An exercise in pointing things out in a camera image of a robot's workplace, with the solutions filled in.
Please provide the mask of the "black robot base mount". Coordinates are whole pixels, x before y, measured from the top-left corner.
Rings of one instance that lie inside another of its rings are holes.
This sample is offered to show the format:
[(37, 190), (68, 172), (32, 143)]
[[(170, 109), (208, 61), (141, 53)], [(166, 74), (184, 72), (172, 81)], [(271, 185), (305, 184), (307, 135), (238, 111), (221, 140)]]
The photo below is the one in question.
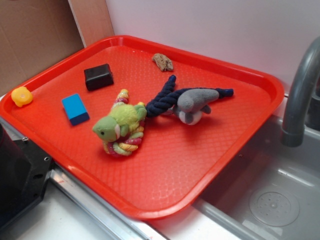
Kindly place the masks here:
[(52, 157), (28, 138), (13, 140), (0, 127), (0, 230), (44, 198)]

